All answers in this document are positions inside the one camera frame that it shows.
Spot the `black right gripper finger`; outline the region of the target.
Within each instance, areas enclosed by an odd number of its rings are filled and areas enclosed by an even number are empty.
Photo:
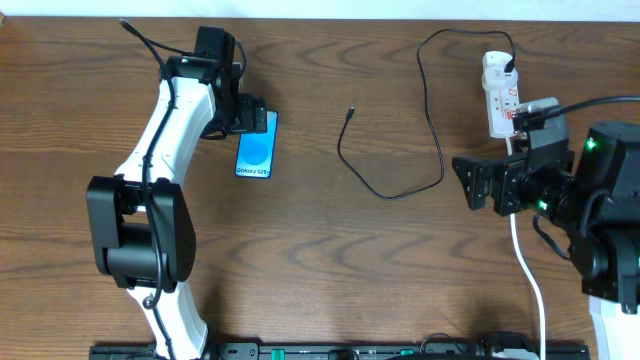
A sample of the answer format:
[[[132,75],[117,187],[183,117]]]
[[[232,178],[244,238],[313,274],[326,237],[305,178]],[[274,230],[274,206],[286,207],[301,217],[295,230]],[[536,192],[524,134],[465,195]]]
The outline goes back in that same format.
[[[479,210],[486,206],[491,191],[492,175],[484,172],[467,172],[464,186],[468,206],[471,210]]]
[[[452,158],[452,167],[457,175],[474,175],[486,169],[491,169],[494,161],[469,156],[454,156]]]

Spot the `blue screen Galaxy smartphone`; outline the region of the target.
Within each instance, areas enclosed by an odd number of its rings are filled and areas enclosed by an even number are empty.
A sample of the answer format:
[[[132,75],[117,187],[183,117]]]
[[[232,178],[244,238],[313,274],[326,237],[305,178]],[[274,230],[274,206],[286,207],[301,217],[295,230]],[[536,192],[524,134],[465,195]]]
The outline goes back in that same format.
[[[278,130],[278,113],[267,112],[265,133],[240,136],[235,175],[243,178],[268,179],[271,177]]]

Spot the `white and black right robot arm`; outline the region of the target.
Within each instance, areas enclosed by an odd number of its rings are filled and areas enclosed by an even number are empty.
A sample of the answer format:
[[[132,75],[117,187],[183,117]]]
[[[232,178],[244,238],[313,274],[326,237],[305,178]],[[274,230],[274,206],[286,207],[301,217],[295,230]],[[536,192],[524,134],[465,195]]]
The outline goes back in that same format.
[[[639,356],[639,128],[600,122],[576,158],[562,119],[518,120],[524,134],[502,159],[456,156],[470,209],[494,200],[501,216],[531,209],[569,238],[603,359]]]

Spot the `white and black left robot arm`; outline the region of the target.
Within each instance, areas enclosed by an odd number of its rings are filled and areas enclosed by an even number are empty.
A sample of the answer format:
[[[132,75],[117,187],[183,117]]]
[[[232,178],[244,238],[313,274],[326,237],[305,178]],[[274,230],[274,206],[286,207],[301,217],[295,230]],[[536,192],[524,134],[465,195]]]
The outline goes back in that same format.
[[[198,142],[239,135],[236,175],[271,175],[278,114],[240,93],[242,71],[239,63],[169,58],[134,150],[113,176],[95,176],[87,188],[96,266],[142,309],[156,358],[201,359],[208,350],[188,282],[196,232],[182,190]]]

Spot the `white USB charger plug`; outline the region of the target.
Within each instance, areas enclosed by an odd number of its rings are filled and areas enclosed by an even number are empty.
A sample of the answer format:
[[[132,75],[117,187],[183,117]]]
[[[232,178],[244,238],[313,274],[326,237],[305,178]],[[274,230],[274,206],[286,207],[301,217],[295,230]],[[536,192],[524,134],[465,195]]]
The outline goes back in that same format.
[[[482,58],[482,86],[487,92],[517,85],[518,72],[512,55],[501,51],[486,52]]]

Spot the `white power strip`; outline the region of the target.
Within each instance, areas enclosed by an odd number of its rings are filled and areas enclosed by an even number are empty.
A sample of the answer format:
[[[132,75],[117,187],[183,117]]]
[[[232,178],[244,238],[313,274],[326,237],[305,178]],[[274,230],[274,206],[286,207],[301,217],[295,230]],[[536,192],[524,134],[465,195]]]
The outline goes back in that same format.
[[[519,106],[518,76],[516,73],[502,77],[482,76],[486,94],[489,135],[492,138],[508,138],[515,134],[513,116]]]

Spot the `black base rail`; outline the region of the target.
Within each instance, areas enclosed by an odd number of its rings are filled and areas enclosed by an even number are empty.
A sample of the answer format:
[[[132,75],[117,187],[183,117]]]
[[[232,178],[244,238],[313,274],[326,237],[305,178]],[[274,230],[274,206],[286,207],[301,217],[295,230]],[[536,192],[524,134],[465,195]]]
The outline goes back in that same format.
[[[338,344],[338,345],[259,345],[256,343],[218,343],[205,347],[200,359],[220,360],[327,360],[327,359],[539,359],[532,346],[489,350],[480,344],[436,339],[426,345],[417,344]],[[588,360],[585,345],[547,347],[546,359]],[[88,359],[165,359],[155,353],[155,345],[99,345],[89,349]]]

